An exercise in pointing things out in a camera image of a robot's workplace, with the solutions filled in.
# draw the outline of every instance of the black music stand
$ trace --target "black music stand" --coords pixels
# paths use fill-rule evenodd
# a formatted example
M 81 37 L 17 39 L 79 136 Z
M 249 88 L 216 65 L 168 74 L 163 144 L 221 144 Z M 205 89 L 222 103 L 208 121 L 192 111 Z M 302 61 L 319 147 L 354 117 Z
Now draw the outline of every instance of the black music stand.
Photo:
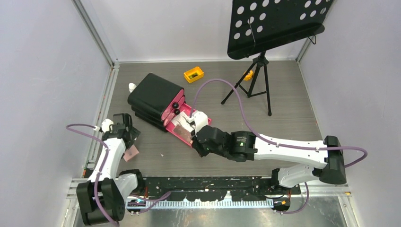
M 324 31 L 323 21 L 333 0 L 233 0 L 227 54 L 234 60 L 259 56 L 235 84 L 247 98 L 266 94 L 268 115 L 271 116 L 266 50 L 315 36 Z M 249 90 L 240 85 L 256 65 Z M 263 67 L 266 91 L 252 94 L 260 68 Z M 221 101 L 223 105 L 230 95 Z

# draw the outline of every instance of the yellow container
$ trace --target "yellow container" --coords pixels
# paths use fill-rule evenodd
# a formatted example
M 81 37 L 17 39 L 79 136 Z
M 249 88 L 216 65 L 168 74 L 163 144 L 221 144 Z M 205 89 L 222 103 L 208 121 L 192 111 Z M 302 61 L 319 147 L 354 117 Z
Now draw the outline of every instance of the yellow container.
M 205 73 L 199 68 L 199 66 L 188 70 L 184 73 L 184 78 L 188 81 L 188 83 L 192 83 L 194 81 L 199 80 L 205 75 Z

